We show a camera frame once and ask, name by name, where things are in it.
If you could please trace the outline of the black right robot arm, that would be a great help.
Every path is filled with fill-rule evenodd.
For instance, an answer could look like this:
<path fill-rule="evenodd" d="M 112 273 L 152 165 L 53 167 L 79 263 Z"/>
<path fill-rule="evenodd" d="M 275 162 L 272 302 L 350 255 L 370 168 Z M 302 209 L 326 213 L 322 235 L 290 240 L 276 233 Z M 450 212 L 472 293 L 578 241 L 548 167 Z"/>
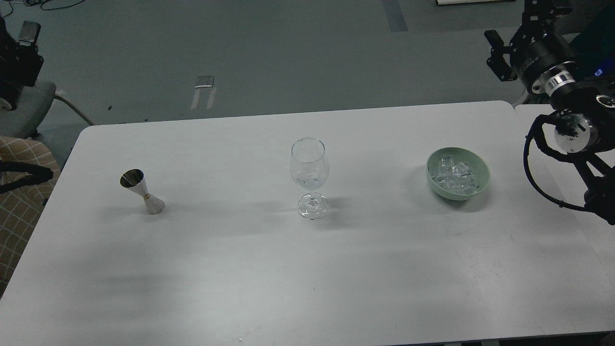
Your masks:
<path fill-rule="evenodd" d="M 615 223 L 614 167 L 598 156 L 614 149 L 614 99 L 575 77 L 575 51 L 551 30 L 546 18 L 525 14 L 508 44 L 498 31 L 486 30 L 486 64 L 501 81 L 520 79 L 529 93 L 545 95 L 552 112 L 532 122 L 523 147 L 523 169 L 543 198 L 568 210 L 595 214 Z M 586 186 L 582 206 L 552 197 L 538 186 L 529 166 L 531 144 L 563 163 L 572 164 Z"/>

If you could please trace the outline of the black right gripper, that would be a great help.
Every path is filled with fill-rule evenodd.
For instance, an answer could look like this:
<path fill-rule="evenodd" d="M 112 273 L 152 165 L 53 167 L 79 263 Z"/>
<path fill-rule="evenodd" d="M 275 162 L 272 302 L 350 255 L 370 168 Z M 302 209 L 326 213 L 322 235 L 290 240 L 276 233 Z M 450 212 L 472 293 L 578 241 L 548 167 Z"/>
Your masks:
<path fill-rule="evenodd" d="M 529 93 L 545 94 L 542 75 L 555 66 L 577 68 L 578 56 L 570 44 L 553 32 L 551 22 L 536 14 L 523 14 L 521 26 L 505 45 L 498 31 L 489 29 L 484 37 L 490 45 L 486 64 L 500 81 L 521 80 Z M 510 65 L 505 59 L 510 55 Z"/>

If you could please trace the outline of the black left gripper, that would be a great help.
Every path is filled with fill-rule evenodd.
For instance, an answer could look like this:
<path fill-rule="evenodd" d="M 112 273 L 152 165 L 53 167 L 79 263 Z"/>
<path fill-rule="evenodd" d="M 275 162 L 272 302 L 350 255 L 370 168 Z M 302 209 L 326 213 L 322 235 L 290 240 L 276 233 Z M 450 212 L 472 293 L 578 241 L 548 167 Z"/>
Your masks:
<path fill-rule="evenodd" d="M 0 26 L 0 100 L 1 85 L 21 92 L 24 87 L 33 87 L 42 69 L 44 58 L 39 54 L 37 40 L 41 25 L 33 21 L 22 23 L 15 40 L 2 19 Z"/>

